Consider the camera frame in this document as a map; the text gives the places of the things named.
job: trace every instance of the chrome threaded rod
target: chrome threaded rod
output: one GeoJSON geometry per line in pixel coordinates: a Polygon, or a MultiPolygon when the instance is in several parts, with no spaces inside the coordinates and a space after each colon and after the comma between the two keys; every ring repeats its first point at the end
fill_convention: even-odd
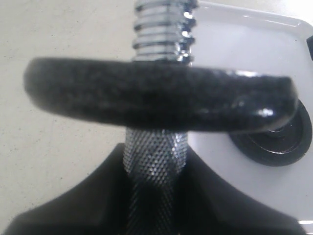
{"type": "MultiPolygon", "coordinates": [[[[195,7],[194,0],[138,0],[133,60],[189,65],[195,7]]],[[[124,166],[133,184],[126,235],[178,234],[174,194],[187,146],[187,133],[126,130],[124,166]]]]}

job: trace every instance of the black holder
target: black holder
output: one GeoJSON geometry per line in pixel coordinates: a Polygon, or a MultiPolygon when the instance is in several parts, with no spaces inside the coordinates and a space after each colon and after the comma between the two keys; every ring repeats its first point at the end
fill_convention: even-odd
{"type": "MultiPolygon", "coordinates": [[[[117,145],[86,180],[19,215],[5,235],[123,235],[131,196],[123,151],[124,144],[117,145]]],[[[191,148],[178,182],[175,212],[181,235],[306,234],[296,219],[232,187],[191,148]]]]}

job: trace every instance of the white plastic tray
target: white plastic tray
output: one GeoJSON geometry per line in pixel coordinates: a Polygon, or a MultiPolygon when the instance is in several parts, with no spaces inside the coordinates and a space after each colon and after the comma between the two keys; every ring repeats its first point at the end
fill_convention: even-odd
{"type": "MultiPolygon", "coordinates": [[[[195,13],[193,66],[291,76],[313,120],[313,61],[308,23],[207,2],[195,13]]],[[[299,162],[268,167],[245,157],[227,134],[190,133],[189,142],[220,176],[250,197],[296,217],[313,232],[313,144],[299,162]]]]}

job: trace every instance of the beige floor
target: beige floor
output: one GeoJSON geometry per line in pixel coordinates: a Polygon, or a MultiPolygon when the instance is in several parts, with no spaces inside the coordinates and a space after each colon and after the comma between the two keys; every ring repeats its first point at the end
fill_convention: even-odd
{"type": "MultiPolygon", "coordinates": [[[[213,0],[313,24],[307,0],[213,0]]],[[[12,218],[73,187],[123,141],[124,129],[34,108],[22,74],[35,56],[130,60],[133,0],[0,0],[0,234],[12,218]]]]}

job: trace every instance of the black weight plate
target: black weight plate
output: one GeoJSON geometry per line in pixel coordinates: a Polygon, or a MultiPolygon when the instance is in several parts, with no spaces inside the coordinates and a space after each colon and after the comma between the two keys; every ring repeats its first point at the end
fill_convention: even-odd
{"type": "Polygon", "coordinates": [[[286,124],[298,101],[288,77],[152,62],[40,58],[24,82],[51,113],[144,129],[265,131],[286,124]]]}
{"type": "Polygon", "coordinates": [[[300,160],[312,142],[312,123],[300,102],[293,119],[284,127],[264,133],[231,135],[235,145],[249,158],[268,166],[285,166],[300,160]]]}

